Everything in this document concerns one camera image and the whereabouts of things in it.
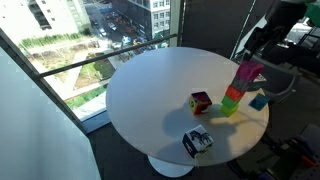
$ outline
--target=white round table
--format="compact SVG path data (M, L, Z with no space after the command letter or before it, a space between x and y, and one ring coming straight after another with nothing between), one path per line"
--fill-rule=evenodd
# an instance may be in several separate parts
M260 89L247 92L238 111L225 117L221 100L238 65L204 50L170 47L133 57L113 75L107 89L107 112L119 134L149 156L167 177L187 174L194 159L182 144L184 133L202 125L214 139L200 166L224 163L249 151L262 137L269 109L256 111L249 102ZM188 106L193 92L206 91L213 105L194 116Z

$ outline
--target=car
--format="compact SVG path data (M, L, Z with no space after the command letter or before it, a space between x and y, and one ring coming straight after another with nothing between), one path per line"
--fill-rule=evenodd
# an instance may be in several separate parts
M111 47L113 50L118 50L121 48L121 43L112 43Z
M90 23L91 23L92 26L97 26L98 25L97 21L95 21L91 16L89 17L89 19L90 19Z
M117 27L116 27L116 25L114 25L112 22L109 22L108 23L108 26L109 26L109 28L111 28L112 30L117 30Z
M111 14L112 17L117 17L117 16L119 16L116 12L111 12L110 14Z
M102 36L106 37L107 36L107 33L106 31L103 29L103 28L99 28L99 32Z

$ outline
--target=colorful cube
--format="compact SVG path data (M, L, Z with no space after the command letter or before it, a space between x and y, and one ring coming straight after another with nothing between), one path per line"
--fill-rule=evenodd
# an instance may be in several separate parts
M193 114L202 114L208 111L208 107L212 102L206 92L193 93L189 99L189 106Z
M261 111L265 105L268 104L270 98L258 93L257 96L249 103L249 106Z
M236 88L232 86L228 86L228 89L226 91L226 96L228 96L233 101L238 101L243 97L245 93L246 93L245 91L240 92Z
M196 154L208 151L213 142L210 134L201 125L187 131L182 139L184 147L193 158Z
M235 76L231 83L231 86L237 89L239 92L246 92L251 82L241 79L239 76Z
M224 115L226 115L227 117L230 117L232 114L234 114L237 111L238 107L239 107L239 104L232 109L228 108L225 105L222 105L220 110Z
M252 82L262 71L263 65L255 61L244 61L240 64L236 76L248 82Z
M240 101L240 99L237 101L233 101L228 96L224 96L221 103L224 106L228 107L229 109L234 109L239 104L239 101Z

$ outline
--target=table pedestal base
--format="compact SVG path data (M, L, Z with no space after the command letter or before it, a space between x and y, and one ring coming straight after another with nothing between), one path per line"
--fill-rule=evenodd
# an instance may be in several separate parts
M193 166L183 166L183 165L167 163L150 156L148 156L148 159L152 167L158 173L171 178L184 176L193 169Z

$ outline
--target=glass window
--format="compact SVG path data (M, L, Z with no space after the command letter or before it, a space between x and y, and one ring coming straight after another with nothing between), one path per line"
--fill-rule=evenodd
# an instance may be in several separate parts
M163 1L163 0L159 1L159 6L160 6L160 7L163 7L163 6L164 6L164 1Z
M153 7L154 8L158 7L158 2L153 2Z
M40 74L131 47L135 41L136 43L148 42L154 38L155 31L161 31L156 36L161 37L163 29L165 29L164 32L169 29L169 26L166 25L166 20L169 18L166 18L164 14L170 11L170 7L164 5L161 7L163 10L156 13L150 10L153 7L159 8L160 3L162 6L167 2L166 0L132 0L133 2L116 0L112 3L113 11L102 14L100 13L102 9L99 7L103 5L101 3L99 6L87 6L82 0L56 0L54 6L60 9L59 12L56 12L51 10L53 6L51 7L50 3L46 4L47 0L36 1L37 4L30 3L31 5L27 5L26 8L21 8L20 1L16 2L16 6L8 5L6 11L3 11L0 16L2 20L0 27L14 40L16 46ZM80 5L75 6L73 2L79 2ZM14 12L17 11L23 14L19 20L28 26L16 27L13 18L15 17ZM121 32L119 36L114 35L119 31ZM124 33L130 37L131 42L121 46L121 37ZM156 43L150 45L149 48L103 58L101 61L46 76L44 79L81 118L80 115L86 108L90 109L88 113L96 109L91 109L90 102L95 101L97 95L105 95L106 86L116 68L133 55L151 50L156 46L160 47L161 44Z
M149 0L143 0L143 6L150 8L150 1Z

